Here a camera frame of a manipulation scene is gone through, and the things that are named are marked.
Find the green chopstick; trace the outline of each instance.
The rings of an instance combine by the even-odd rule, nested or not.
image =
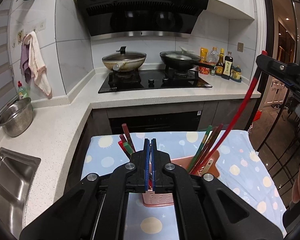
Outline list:
[[[187,168],[187,171],[188,171],[188,172],[190,172],[191,169],[193,168],[193,166],[196,164],[196,162],[197,162],[197,160],[198,160],[198,157],[200,156],[200,152],[201,152],[201,150],[202,150],[204,144],[205,144],[206,141],[207,141],[207,138],[208,138],[208,136],[209,136],[209,133],[211,132],[211,129],[212,129],[212,125],[209,125],[208,128],[207,128],[207,130],[206,130],[206,133],[205,133],[205,135],[204,135],[204,137],[203,137],[203,139],[202,139],[202,142],[200,143],[200,146],[199,146],[199,148],[198,148],[198,150],[197,150],[197,152],[196,152],[196,154],[195,154],[195,156],[192,158],[192,160],[191,160],[191,162],[190,162],[190,164],[189,164],[189,166],[188,166],[188,168]]]
[[[131,155],[134,153],[134,151],[132,150],[131,146],[129,145],[128,142],[123,143],[123,146],[125,147],[125,149],[128,151],[128,153]]]

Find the white countertop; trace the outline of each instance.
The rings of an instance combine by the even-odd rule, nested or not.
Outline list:
[[[29,193],[25,224],[63,195],[75,148],[91,109],[244,98],[248,86],[218,76],[200,76],[213,88],[154,89],[98,94],[107,73],[95,74],[70,105],[34,109],[30,127],[0,147],[41,158]],[[259,98],[255,91],[252,98]]]

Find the stainless steel sink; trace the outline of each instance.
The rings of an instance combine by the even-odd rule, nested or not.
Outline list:
[[[26,203],[40,158],[0,149],[0,219],[19,239],[25,219]]]

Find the purple towel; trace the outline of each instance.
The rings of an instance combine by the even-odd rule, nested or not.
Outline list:
[[[29,68],[29,45],[22,43],[20,58],[21,74],[25,76],[26,82],[29,84],[31,80],[31,69]]]

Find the towel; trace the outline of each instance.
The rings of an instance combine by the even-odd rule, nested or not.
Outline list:
[[[20,57],[20,70],[21,74],[25,76],[26,82],[29,84],[31,81],[31,69],[29,68],[29,45],[22,42],[21,57]]]
[[[51,87],[47,79],[46,65],[43,62],[40,47],[35,32],[30,32],[24,39],[29,44],[29,67],[34,83],[47,95],[51,94]]]

